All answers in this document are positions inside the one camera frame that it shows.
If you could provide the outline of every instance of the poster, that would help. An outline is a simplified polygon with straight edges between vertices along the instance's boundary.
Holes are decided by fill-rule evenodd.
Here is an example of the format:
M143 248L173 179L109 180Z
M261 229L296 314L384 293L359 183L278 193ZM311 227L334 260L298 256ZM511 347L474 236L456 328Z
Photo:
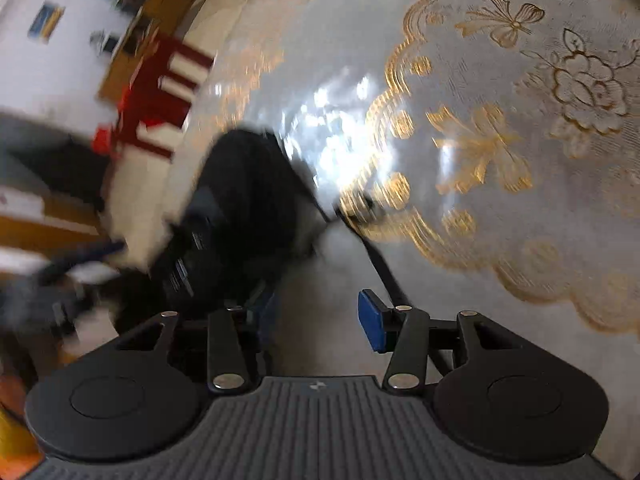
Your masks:
M64 13L65 7L60 7L52 2L44 2L40 12L37 13L35 20L33 20L33 24L27 34L28 37L49 43L49 38Z

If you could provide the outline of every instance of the ribbed rubber mat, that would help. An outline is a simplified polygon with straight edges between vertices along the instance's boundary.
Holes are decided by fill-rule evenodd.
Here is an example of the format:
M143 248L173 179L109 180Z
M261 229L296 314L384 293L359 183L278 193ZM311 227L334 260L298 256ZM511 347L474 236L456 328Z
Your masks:
M420 400L372 377L265 378L216 400L172 448L120 465L50 458L29 480L609 480L585 456L556 466L506 465L446 437Z

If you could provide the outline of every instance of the black strap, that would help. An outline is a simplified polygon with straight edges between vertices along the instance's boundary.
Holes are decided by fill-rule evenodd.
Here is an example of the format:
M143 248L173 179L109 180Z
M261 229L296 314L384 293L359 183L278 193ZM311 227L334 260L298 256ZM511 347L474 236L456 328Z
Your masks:
M385 286L386 293L389 295L389 299L391 300L393 306L412 306L406 294L402 291L402 288L400 288L400 285L396 281L396 277L391 272L391 269L389 269L389 265L384 259L384 256L382 256L382 253L380 253L380 250L374 244L372 244L370 240L367 240L362 235L362 233L354 227L354 224L357 224L356 220L354 220L353 218L347 218L341 211L339 206L336 206L335 214L340 220L342 220L342 222L344 222L344 224L347 226L347 229L355 234L364 245L364 248L367 250L369 260L371 261L374 269L376 269L380 280L382 280L382 284Z
M275 134L271 134L271 135L273 135L273 140L277 142L275 138ZM316 196L314 195L314 193L308 188L308 186L304 183L304 181L299 176L299 174L291 166L290 161L287 158L287 155L284 153L284 150L282 149L282 147L279 144L278 146L280 147L282 156L287 161L287 165L291 170L291 176L293 178L293 181L296 187L299 189L300 193L303 196L305 196L316 207L316 209L322 216L322 219L327 224L331 224L332 222L335 222L337 219L342 220L342 222L344 222L344 224L347 226L349 231L351 231L360 239L365 249L367 250L367 255L369 256L369 260L371 261L373 267L376 269L376 272L378 273L380 280L382 280L382 284L385 286L386 293L389 295L389 299L393 303L393 306L398 306L398 305L412 306L406 294L402 291L402 288L400 288L400 285L396 281L396 278L393 276L393 273L391 272L391 269L389 269L389 266L386 263L386 260L384 259L382 254L380 253L380 250L375 245L373 245L370 240L367 240L360 233L360 231L358 231L354 227L354 225L358 224L359 220L356 218L346 217L341 211L339 206L335 207L335 218L333 219L329 218L327 213L324 212L324 210L318 203L318 200L316 200Z

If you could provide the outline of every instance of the white wall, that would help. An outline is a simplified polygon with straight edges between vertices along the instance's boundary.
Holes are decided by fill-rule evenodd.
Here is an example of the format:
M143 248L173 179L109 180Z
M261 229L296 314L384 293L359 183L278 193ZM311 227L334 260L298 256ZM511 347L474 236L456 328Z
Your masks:
M105 0L50 0L66 9L45 44L27 37L44 1L6 0L0 8L0 107L93 137L116 112L95 97L108 60L95 55L89 36L102 29L122 34L130 18Z

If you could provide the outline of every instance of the red chair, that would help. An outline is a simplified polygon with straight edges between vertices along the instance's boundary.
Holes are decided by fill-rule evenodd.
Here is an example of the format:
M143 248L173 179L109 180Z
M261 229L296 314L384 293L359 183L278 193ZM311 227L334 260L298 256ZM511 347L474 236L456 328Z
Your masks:
M111 131L112 142L130 144L157 155L172 158L174 152L138 138L140 123L146 126L172 124L182 128L191 103L162 89L165 79L175 81L196 92L199 84L173 72L170 64L175 54L180 54L207 71L213 65L213 59L181 41L156 31L150 40L148 54L136 69L130 85L125 88L118 105L120 117Z

